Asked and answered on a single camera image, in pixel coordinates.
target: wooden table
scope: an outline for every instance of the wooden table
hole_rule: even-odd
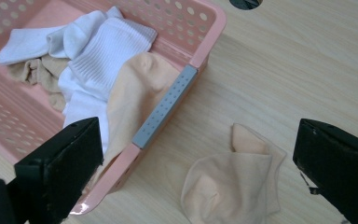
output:
[[[301,118],[358,136],[358,0],[265,0],[243,11],[214,0],[227,27],[207,69],[124,188],[65,223],[189,223],[180,196],[197,159],[230,150],[231,125],[247,125],[287,152],[281,212],[268,223],[341,223],[309,194],[292,162]],[[0,177],[14,177],[0,156]]]

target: sock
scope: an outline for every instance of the sock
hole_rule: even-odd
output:
[[[60,92],[49,94],[48,102],[54,109],[58,111],[63,111],[66,105],[65,99],[63,99],[63,95]]]
[[[107,104],[109,145],[94,181],[131,142],[178,75],[179,71],[153,53],[140,53],[123,64]]]
[[[98,117],[100,122],[103,153],[106,151],[108,143],[106,102],[88,95],[83,91],[75,91],[73,92],[71,101],[67,102],[62,113],[65,115],[63,128],[81,119]]]
[[[13,29],[0,51],[0,64],[8,65],[39,58],[48,53],[46,36],[62,26],[40,29]]]
[[[149,51],[156,35],[155,30],[133,21],[108,19],[69,67],[85,90],[107,102],[123,63]]]
[[[111,17],[122,18],[118,8],[112,7],[106,13],[99,10],[92,11],[69,23],[61,30],[49,34],[48,53],[55,58],[73,60],[86,47],[99,27]]]
[[[279,167],[285,152],[239,124],[232,129],[235,152],[196,161],[182,191],[182,207],[192,223],[265,223],[280,209]]]
[[[67,66],[67,59],[55,59],[48,54],[42,58],[32,59],[23,63],[13,63],[7,66],[10,77],[29,85],[36,83],[43,86],[49,93],[48,101],[57,110],[65,106],[61,90],[58,86],[59,76]]]

